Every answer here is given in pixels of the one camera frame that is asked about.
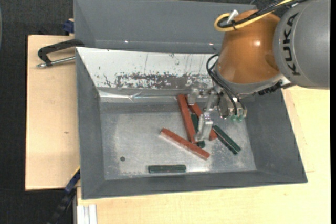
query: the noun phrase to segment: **wooden board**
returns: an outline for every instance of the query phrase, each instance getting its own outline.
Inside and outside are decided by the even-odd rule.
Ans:
[[[330,92],[283,91],[308,183],[192,193],[82,200],[96,204],[98,223],[331,223]]]
[[[69,36],[28,37],[26,190],[64,188],[79,166],[75,62],[39,69],[37,51]],[[68,49],[51,60],[74,55]]]
[[[79,165],[75,65],[37,69],[40,47],[72,37],[29,36],[26,189],[62,188]],[[58,52],[51,59],[73,55]],[[283,91],[308,183],[81,200],[98,223],[330,223],[330,91]]]

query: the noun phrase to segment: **metal bracket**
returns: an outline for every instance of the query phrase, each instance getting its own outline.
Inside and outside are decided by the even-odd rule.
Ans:
[[[71,48],[71,47],[85,47],[85,45],[82,41],[80,41],[78,39],[72,39],[72,40],[68,40],[68,41],[65,41],[65,42],[61,42],[61,43],[57,43],[57,44],[53,44],[53,45],[50,45],[50,46],[40,48],[37,55],[39,56],[39,58],[44,63],[42,63],[40,65],[37,65],[37,67],[50,67],[50,66],[52,66],[56,63],[61,63],[61,62],[65,62],[65,61],[74,60],[74,57],[68,57],[68,58],[65,58],[65,59],[51,61],[47,56],[47,54],[50,54],[52,52],[68,49],[68,48]]]

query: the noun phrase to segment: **red block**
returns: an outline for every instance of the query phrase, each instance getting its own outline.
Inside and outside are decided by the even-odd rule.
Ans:
[[[188,104],[185,99],[185,96],[183,94],[179,94],[177,96],[177,102],[178,102],[178,106],[180,107],[180,111],[181,111],[181,115],[183,118],[184,127],[187,132],[188,139],[190,142],[196,143],[194,139],[194,135],[196,134],[196,131],[195,131],[194,124],[193,124],[193,121],[189,113],[189,108],[188,108]]]
[[[210,153],[201,149],[200,147],[194,145],[193,143],[190,143],[188,140],[178,136],[177,134],[173,133],[172,131],[163,128],[161,130],[161,135],[165,136],[166,138],[169,138],[170,140],[174,141],[178,145],[182,146],[186,150],[189,150],[190,152],[194,153],[198,157],[202,159],[208,159],[210,157]]]

